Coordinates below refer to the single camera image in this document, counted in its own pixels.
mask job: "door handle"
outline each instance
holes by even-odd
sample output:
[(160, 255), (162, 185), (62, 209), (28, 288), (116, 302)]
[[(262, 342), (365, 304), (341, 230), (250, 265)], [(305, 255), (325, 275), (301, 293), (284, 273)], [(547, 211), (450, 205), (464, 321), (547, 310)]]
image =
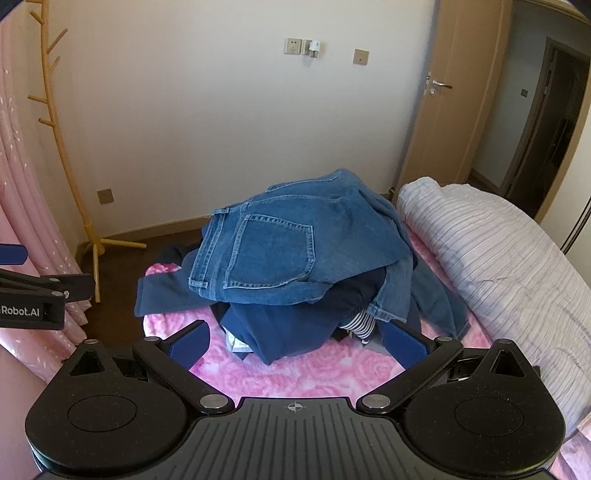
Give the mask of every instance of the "door handle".
[(447, 83), (438, 82), (437, 80), (433, 80), (433, 85), (435, 85), (436, 87), (449, 88), (450, 90), (453, 88), (451, 85), (448, 85)]

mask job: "white wall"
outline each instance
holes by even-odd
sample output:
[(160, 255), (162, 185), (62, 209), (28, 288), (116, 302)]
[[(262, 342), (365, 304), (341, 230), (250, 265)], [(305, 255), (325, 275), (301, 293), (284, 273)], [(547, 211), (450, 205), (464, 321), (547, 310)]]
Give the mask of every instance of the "white wall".
[[(69, 29), (56, 48), (57, 104), (99, 233), (206, 215), (339, 167), (387, 192), (422, 88), (435, 3), (52, 2), (54, 34)], [(34, 20), (20, 20), (15, 42), (38, 45)], [(288, 36), (320, 40), (320, 57), (284, 55)], [(369, 50), (367, 66), (352, 64), (354, 48)], [(19, 74), (38, 76), (38, 52), (28, 53)], [(35, 165), (58, 178), (48, 129), (34, 123), (43, 105), (18, 100), (21, 117), (30, 114), (25, 141), (42, 145)], [(115, 203), (98, 204), (104, 188)], [(54, 210), (65, 201), (53, 200), (56, 189), (57, 180), (44, 183)]]
[(591, 222), (585, 224), (575, 243), (566, 254), (566, 258), (573, 264), (581, 277), (591, 285)]
[[(587, 115), (583, 132), (574, 153), (573, 160), (564, 180), (556, 193), (554, 201), (546, 213), (541, 227), (550, 238), (561, 247), (583, 212), (591, 196), (591, 112)], [(586, 279), (591, 284), (591, 277)]]
[[(473, 168), (498, 187), (523, 133), (540, 76), (546, 37), (585, 54), (591, 52), (591, 27), (544, 7), (515, 1), (509, 43), (491, 117)], [(521, 89), (529, 92), (521, 96)]]

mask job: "pile of clothes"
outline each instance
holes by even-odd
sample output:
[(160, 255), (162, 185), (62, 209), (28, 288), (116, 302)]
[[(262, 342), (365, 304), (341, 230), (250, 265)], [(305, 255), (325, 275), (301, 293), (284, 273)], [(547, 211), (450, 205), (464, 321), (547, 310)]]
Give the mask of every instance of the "pile of clothes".
[(214, 306), (228, 348), (268, 365), (345, 331), (382, 338), (405, 366), (417, 353), (392, 320), (420, 331), (421, 313), (453, 338), (468, 329), (466, 306), (414, 252), (393, 205), (348, 170), (215, 210), (202, 233), (158, 259), (179, 270), (140, 279), (137, 316)]

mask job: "wall plate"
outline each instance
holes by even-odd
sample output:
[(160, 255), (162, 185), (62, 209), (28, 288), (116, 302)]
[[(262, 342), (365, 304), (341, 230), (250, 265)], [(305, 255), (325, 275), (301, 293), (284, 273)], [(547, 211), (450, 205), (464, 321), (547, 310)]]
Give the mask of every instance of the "wall plate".
[(115, 201), (111, 189), (98, 190), (96, 194), (101, 205), (106, 205), (107, 203), (113, 203)]
[(367, 65), (369, 59), (369, 52), (367, 50), (360, 50), (358, 48), (355, 49), (355, 53), (353, 55), (353, 63), (358, 65)]
[(310, 55), (310, 42), (311, 42), (311, 40), (302, 40), (301, 41), (301, 54), (302, 55)]
[(301, 38), (286, 38), (283, 53), (299, 55), (301, 53)]

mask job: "white striped bedding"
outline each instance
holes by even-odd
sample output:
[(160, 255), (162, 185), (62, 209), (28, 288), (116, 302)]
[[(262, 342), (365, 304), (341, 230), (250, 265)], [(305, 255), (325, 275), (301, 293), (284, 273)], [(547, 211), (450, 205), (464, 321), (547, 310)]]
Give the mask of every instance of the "white striped bedding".
[(567, 434), (591, 408), (591, 290), (545, 232), (506, 200), (430, 178), (397, 207), (490, 336), (516, 341), (562, 411)]

